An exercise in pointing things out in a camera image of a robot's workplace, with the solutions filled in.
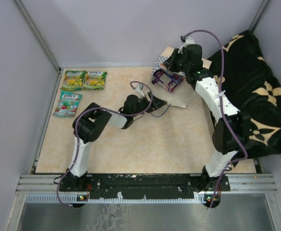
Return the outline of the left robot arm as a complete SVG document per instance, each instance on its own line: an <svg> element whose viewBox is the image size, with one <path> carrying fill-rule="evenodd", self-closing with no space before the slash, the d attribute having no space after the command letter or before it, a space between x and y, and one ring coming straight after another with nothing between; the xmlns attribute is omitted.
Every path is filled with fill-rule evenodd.
<svg viewBox="0 0 281 231"><path fill-rule="evenodd" d="M144 113L152 113L167 102L148 92L139 97L127 96L124 105L118 112L91 103L73 122L75 146L71 164L59 182L59 191L89 191L87 179L87 162L93 143L100 137L106 126L120 129L129 128L135 121L134 117Z"/></svg>

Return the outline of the blue checkered paper bag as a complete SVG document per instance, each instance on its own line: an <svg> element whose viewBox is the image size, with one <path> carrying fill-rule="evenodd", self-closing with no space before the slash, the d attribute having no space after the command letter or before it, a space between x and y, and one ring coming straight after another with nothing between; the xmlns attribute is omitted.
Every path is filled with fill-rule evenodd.
<svg viewBox="0 0 281 231"><path fill-rule="evenodd" d="M172 47L166 47L165 50L160 54L157 60L153 64L152 76L150 77L149 83L155 97L166 101L168 105L172 107L187 107L196 96L196 92L187 83L184 76L181 76L181 83L177 84L170 77L172 72L168 71L164 66L164 62L173 53ZM162 74L162 80L154 83L155 72L166 72Z"/></svg>

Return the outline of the purple snack bag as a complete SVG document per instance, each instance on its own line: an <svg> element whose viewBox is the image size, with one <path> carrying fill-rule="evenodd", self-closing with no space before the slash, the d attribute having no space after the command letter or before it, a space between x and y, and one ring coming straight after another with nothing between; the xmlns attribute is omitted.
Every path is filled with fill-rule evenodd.
<svg viewBox="0 0 281 231"><path fill-rule="evenodd" d="M184 76L170 72L164 69L158 69L153 73L151 83L159 85L166 91L172 93L185 80Z"/></svg>

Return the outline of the green candy bag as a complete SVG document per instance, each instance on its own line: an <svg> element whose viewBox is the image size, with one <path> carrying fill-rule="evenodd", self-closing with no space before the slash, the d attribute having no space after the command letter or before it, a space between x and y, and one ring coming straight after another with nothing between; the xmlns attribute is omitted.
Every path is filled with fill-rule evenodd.
<svg viewBox="0 0 281 231"><path fill-rule="evenodd" d="M64 81L61 89L67 91L82 90L84 76L85 71L67 70L64 74Z"/></svg>
<svg viewBox="0 0 281 231"><path fill-rule="evenodd" d="M83 79L83 90L103 90L106 82L106 71L86 71Z"/></svg>

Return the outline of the teal snack bag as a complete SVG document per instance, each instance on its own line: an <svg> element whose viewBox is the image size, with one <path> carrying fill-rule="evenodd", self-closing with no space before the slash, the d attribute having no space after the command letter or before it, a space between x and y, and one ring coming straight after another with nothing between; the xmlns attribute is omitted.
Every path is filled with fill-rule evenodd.
<svg viewBox="0 0 281 231"><path fill-rule="evenodd" d="M62 90L52 115L56 117L75 116L81 99L82 94Z"/></svg>

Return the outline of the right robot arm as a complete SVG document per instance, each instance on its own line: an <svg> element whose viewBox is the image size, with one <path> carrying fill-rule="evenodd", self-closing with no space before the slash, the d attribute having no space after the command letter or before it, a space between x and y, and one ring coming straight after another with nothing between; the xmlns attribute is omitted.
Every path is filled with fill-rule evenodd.
<svg viewBox="0 0 281 231"><path fill-rule="evenodd" d="M187 83L201 96L217 123L212 135L212 157L203 167L200 177L191 182L193 191L213 190L233 157L247 142L250 116L228 100L211 71L203 67L200 45L175 48L165 66L170 72L184 74Z"/></svg>

